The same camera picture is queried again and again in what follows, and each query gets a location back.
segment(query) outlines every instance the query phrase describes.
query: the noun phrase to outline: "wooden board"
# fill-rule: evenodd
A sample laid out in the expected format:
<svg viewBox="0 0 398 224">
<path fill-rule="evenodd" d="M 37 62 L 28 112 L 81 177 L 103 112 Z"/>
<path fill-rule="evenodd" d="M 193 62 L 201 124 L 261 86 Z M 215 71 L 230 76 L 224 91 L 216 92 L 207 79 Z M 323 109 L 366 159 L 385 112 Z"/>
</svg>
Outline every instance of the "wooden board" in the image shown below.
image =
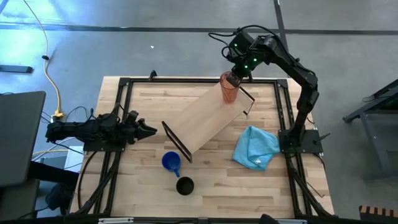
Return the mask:
<svg viewBox="0 0 398 224">
<path fill-rule="evenodd" d="M 233 103 L 225 103 L 217 83 L 183 110 L 166 118 L 165 123 L 192 155 L 252 103 L 241 90 Z"/>
<path fill-rule="evenodd" d="M 119 77 L 104 77 L 99 93 L 96 115 L 112 110 Z M 300 87 L 288 79 L 294 113 Z M 181 196 L 175 190 L 177 178 L 162 168 L 162 156 L 168 151 L 180 154 L 168 139 L 161 121 L 183 110 L 214 84 L 196 83 L 135 83 L 130 110 L 137 110 L 140 118 L 158 129 L 155 136 L 128 145 L 122 154 L 114 195 L 112 216 L 130 217 L 224 217 L 259 218 L 263 213 L 274 218 L 292 218 L 292 199 L 289 191 L 285 159 L 277 155 L 267 170 L 249 170 L 232 160 L 234 147 L 242 131 L 253 125 L 277 134 L 279 119 L 274 87 L 267 84 L 243 85 L 256 101 L 248 116 L 241 114 L 195 153 L 193 163 L 182 159 L 181 176 L 195 182 L 191 195 Z M 282 98 L 284 114 L 286 104 Z M 98 152 L 88 165 L 81 188 L 85 202 L 98 185 L 103 152 Z M 307 181 L 322 195 L 313 194 L 333 213 L 325 171 L 319 159 L 304 154 L 303 163 Z M 103 197 L 106 202 L 107 190 Z M 300 208 L 304 212 L 302 193 L 298 190 Z M 77 210 L 74 197 L 71 212 Z"/>
</svg>

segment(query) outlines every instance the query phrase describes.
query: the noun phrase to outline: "yellow extension cord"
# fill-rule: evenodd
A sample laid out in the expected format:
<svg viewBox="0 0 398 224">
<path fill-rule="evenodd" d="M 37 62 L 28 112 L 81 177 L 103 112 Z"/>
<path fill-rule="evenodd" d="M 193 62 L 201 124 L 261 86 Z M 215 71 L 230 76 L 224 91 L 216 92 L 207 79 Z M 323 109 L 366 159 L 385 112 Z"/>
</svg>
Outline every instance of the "yellow extension cord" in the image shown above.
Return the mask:
<svg viewBox="0 0 398 224">
<path fill-rule="evenodd" d="M 40 24 L 42 31 L 44 33 L 44 37 L 45 37 L 45 55 L 46 57 L 48 52 L 49 52 L 49 41 L 47 40 L 47 35 L 45 34 L 44 31 L 44 27 L 42 25 L 42 23 L 40 22 L 39 18 L 37 18 L 35 12 L 32 10 L 32 8 L 29 6 L 29 4 L 26 2 L 26 0 L 23 0 L 26 4 L 26 6 L 30 9 L 30 11 L 32 12 L 33 16 L 36 18 L 37 22 Z M 60 92 L 58 91 L 58 87 L 56 86 L 56 84 L 52 81 L 52 79 L 50 78 L 50 76 L 47 73 L 47 59 L 44 59 L 44 64 L 43 64 L 43 70 L 44 70 L 44 75 L 47 77 L 47 79 L 50 81 L 50 83 L 52 84 L 52 86 L 54 86 L 55 88 L 55 92 L 57 94 L 57 109 L 55 110 L 54 114 L 52 115 L 53 117 L 57 117 L 57 118 L 62 118 L 63 117 L 63 113 L 61 112 L 61 97 L 60 97 Z"/>
</svg>

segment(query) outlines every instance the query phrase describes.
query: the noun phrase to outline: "blue plastic cup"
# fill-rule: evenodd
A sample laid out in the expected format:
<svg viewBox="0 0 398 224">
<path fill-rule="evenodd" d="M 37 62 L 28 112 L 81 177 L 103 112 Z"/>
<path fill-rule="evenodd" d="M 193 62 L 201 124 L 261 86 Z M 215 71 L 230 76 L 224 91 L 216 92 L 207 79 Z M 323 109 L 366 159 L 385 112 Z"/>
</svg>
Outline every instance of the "blue plastic cup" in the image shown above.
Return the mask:
<svg viewBox="0 0 398 224">
<path fill-rule="evenodd" d="M 180 156 L 175 152 L 168 152 L 162 158 L 162 165 L 170 172 L 174 172 L 177 177 L 180 177 L 178 170 L 181 166 Z"/>
</svg>

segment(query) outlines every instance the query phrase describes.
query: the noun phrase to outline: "butcher block table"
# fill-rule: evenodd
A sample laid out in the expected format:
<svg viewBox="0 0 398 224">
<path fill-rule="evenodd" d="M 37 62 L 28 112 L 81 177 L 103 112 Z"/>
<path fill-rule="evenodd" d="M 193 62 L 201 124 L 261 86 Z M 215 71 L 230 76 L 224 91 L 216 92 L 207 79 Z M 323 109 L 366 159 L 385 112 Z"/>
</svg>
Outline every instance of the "butcher block table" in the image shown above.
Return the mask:
<svg viewBox="0 0 398 224">
<path fill-rule="evenodd" d="M 114 108 L 120 77 L 104 77 L 98 97 L 96 115 Z M 287 79 L 294 114 L 301 87 Z M 259 218 L 266 213 L 274 218 L 293 218 L 289 180 L 285 158 L 276 155 L 266 171 L 250 170 L 232 160 L 235 145 L 243 130 L 253 125 L 277 135 L 279 119 L 274 87 L 270 84 L 243 84 L 242 87 L 256 101 L 248 116 L 239 115 L 215 137 L 195 153 L 189 163 L 166 136 L 161 121 L 184 109 L 209 90 L 214 83 L 135 83 L 132 88 L 130 110 L 139 112 L 157 134 L 134 145 L 127 145 L 122 153 L 111 216 L 129 217 L 208 217 Z M 121 102 L 124 102 L 124 91 Z M 285 100 L 282 97 L 284 114 Z M 289 126 L 287 116 L 285 123 Z M 177 177 L 162 167 L 162 156 L 169 151 L 180 154 L 180 175 L 195 183 L 192 194 L 182 196 L 175 189 Z M 84 158 L 84 163 L 92 152 Z M 81 185 L 82 203 L 88 200 L 98 185 L 104 152 L 98 152 L 88 164 Z M 333 213 L 325 171 L 319 158 L 302 154 L 307 182 L 317 200 Z M 304 212 L 301 190 L 297 191 L 300 209 Z M 101 211 L 108 194 L 105 188 Z M 73 198 L 71 212 L 77 208 Z"/>
</svg>

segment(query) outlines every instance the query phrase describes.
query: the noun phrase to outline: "gray floor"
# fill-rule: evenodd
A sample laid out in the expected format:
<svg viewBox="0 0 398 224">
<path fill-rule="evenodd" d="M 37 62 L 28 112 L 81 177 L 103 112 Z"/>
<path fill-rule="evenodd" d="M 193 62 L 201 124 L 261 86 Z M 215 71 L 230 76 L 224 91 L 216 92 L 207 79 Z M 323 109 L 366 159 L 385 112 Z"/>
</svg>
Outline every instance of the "gray floor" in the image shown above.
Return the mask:
<svg viewBox="0 0 398 224">
<path fill-rule="evenodd" d="M 271 0 L 97 0 L 29 1 L 44 24 L 235 28 L 259 24 L 277 29 Z M 279 0 L 286 29 L 398 30 L 394 0 Z M 0 92 L 45 90 L 44 111 L 56 107 L 54 90 L 42 70 L 44 37 L 29 29 L 32 14 L 22 1 L 10 0 L 0 14 L 0 64 L 29 65 L 33 74 L 0 73 Z M 223 44 L 205 32 L 88 32 L 48 31 L 52 62 L 49 74 L 57 83 L 63 111 L 76 106 L 95 108 L 102 77 L 106 75 L 217 76 L 229 70 L 220 50 Z M 322 133 L 326 174 L 335 213 L 359 218 L 358 206 L 398 209 L 394 180 L 364 182 L 379 170 L 362 125 L 341 118 L 361 106 L 361 99 L 398 77 L 396 35 L 287 35 L 290 52 L 316 71 L 320 98 L 313 116 Z M 286 77 L 274 65 L 262 65 L 255 77 Z M 83 120 L 77 111 L 70 119 Z M 40 125 L 35 151 L 45 142 Z M 68 145 L 79 142 L 70 141 Z"/>
</svg>

